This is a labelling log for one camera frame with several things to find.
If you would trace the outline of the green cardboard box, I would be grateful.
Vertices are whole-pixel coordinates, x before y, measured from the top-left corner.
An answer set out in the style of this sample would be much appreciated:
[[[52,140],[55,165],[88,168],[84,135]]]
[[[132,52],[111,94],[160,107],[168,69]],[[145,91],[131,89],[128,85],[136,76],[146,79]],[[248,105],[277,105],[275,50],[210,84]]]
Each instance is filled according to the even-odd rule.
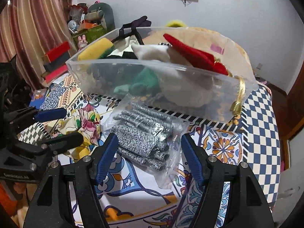
[[[81,32],[74,33],[72,35],[72,38],[75,42],[75,45],[78,45],[78,37],[85,35],[86,41],[90,44],[91,42],[95,41],[96,39],[100,38],[101,36],[105,35],[107,33],[107,30],[103,28],[102,25],[98,25],[95,27],[92,27],[90,29],[84,29]]]

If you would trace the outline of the white bag with black straps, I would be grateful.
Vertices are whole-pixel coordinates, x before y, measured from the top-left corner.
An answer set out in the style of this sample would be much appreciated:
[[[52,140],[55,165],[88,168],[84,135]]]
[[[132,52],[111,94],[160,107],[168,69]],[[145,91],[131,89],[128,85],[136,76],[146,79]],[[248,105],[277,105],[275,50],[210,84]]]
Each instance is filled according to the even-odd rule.
[[[144,45],[143,40],[137,27],[133,23],[124,24],[119,29],[119,35],[111,40],[113,46],[105,58],[131,58],[135,59],[132,45]]]

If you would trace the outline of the floral yellow pink cloth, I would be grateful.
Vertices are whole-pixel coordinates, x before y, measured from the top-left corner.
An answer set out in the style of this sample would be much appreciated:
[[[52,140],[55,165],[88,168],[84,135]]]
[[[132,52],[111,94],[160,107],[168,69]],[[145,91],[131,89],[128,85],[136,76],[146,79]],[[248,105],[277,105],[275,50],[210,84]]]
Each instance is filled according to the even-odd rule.
[[[55,131],[58,135],[68,135],[73,132],[82,135],[83,143],[65,153],[73,162],[77,162],[84,156],[90,155],[94,147],[98,146],[101,137],[101,117],[89,104],[84,108],[71,110],[70,116],[58,121]]]

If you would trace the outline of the red velvet pouch gold ribbon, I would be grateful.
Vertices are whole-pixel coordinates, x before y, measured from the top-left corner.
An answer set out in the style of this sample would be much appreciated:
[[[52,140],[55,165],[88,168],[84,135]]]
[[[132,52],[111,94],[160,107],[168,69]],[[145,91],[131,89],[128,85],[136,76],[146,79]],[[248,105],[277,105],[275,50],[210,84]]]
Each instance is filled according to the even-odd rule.
[[[174,50],[180,53],[195,68],[208,70],[239,80],[238,94],[236,100],[231,105],[230,111],[233,115],[240,115],[242,111],[243,98],[246,91],[244,79],[239,76],[234,76],[230,71],[228,71],[227,67],[212,54],[190,47],[168,33],[163,34],[163,37],[171,44]]]

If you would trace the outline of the pink bunny plush toy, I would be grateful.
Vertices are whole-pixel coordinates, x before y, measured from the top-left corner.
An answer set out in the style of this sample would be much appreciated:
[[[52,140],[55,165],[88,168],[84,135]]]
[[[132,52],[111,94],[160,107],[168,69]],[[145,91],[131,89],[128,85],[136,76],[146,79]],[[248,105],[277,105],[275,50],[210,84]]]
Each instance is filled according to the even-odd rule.
[[[88,45],[88,42],[86,40],[86,35],[79,36],[78,37],[78,50],[81,51],[87,45]]]

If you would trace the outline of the orange yellow blanket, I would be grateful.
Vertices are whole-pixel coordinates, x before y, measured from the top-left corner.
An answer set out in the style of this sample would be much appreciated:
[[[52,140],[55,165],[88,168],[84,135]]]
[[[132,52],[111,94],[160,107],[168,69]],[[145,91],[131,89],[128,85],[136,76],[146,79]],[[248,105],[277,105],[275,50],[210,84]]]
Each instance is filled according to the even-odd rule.
[[[193,49],[211,54],[214,61],[223,64],[232,75],[240,76],[252,83],[256,81],[247,52],[219,32],[199,27],[156,27],[143,37],[143,42],[167,42],[163,37],[165,33]]]

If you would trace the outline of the cream beige soft pouch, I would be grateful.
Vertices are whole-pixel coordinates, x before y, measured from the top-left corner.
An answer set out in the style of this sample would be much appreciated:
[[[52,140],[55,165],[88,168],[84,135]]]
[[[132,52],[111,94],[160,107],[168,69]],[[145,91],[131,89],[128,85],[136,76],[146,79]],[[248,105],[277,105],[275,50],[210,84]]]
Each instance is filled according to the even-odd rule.
[[[180,107],[198,108],[212,100],[213,81],[210,75],[192,70],[191,64],[168,45],[132,45],[138,60],[148,60],[165,98]]]

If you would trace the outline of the red box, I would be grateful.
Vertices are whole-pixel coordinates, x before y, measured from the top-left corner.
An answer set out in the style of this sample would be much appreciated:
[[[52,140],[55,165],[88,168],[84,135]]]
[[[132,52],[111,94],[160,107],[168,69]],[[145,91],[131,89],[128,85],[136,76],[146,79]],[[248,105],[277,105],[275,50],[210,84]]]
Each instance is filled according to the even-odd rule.
[[[42,56],[42,61],[44,64],[51,63],[55,61],[57,58],[59,58],[62,54],[67,52],[70,49],[69,42],[65,41],[58,45],[57,47],[51,49],[45,55]]]

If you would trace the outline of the green knitted garment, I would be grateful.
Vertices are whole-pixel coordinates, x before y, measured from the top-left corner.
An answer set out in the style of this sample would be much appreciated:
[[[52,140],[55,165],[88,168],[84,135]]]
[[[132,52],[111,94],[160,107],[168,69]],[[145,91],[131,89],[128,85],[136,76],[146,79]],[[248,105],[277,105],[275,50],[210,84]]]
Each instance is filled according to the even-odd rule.
[[[113,92],[117,95],[145,96],[158,93],[158,77],[147,67],[141,70],[123,70],[117,74]]]

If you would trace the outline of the yellow green sponge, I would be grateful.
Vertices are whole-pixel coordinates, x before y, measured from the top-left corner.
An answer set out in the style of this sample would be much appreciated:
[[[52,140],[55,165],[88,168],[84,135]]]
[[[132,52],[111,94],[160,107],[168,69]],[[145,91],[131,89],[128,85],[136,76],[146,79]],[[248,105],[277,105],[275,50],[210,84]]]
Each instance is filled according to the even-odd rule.
[[[102,59],[112,53],[114,44],[107,38],[101,38],[89,44],[77,57],[78,61]]]

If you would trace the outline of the clear plastic storage bin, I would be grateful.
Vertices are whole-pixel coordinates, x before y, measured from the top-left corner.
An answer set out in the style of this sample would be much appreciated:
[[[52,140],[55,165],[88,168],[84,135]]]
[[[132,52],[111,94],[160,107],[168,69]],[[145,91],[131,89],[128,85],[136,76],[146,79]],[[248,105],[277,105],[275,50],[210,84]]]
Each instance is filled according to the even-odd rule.
[[[258,89],[248,54],[230,38],[198,27],[113,30],[67,61],[84,94],[122,99],[227,123]]]

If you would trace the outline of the grey gloves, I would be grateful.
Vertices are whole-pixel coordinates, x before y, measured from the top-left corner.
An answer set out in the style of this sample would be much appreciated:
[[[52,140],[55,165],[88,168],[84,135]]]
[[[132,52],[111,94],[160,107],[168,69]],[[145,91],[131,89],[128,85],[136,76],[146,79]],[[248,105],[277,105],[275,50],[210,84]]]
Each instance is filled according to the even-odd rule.
[[[127,94],[101,128],[105,135],[117,136],[119,153],[153,175],[159,188],[171,188],[181,160],[181,137],[189,122]]]

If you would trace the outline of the grey green plush pillow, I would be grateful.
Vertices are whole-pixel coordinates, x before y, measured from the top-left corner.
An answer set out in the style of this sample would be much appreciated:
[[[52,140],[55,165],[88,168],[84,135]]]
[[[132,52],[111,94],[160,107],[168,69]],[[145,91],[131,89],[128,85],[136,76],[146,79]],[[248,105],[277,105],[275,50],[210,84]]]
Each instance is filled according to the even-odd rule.
[[[88,8],[85,20],[101,24],[109,32],[115,29],[113,10],[107,3],[95,3]]]

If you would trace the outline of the patterned patchwork bedsheet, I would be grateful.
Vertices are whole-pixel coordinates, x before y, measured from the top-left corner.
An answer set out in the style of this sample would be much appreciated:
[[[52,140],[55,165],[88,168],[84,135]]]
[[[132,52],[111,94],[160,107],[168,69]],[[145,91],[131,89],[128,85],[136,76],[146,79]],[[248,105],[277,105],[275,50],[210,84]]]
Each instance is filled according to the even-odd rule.
[[[150,94],[83,90],[57,120],[24,227],[274,227],[280,146],[271,96],[245,96],[240,125]]]

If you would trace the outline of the dark purple jacket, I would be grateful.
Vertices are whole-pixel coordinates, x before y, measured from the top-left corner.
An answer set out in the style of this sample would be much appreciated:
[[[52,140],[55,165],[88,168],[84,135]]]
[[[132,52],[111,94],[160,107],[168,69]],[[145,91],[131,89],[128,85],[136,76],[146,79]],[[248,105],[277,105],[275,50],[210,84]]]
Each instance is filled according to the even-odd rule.
[[[122,28],[123,29],[126,29],[126,28],[134,29],[134,28],[137,28],[137,27],[150,27],[150,26],[151,26],[151,21],[149,21],[148,17],[146,15],[144,15],[137,20],[134,20],[130,23],[124,24],[122,26]]]

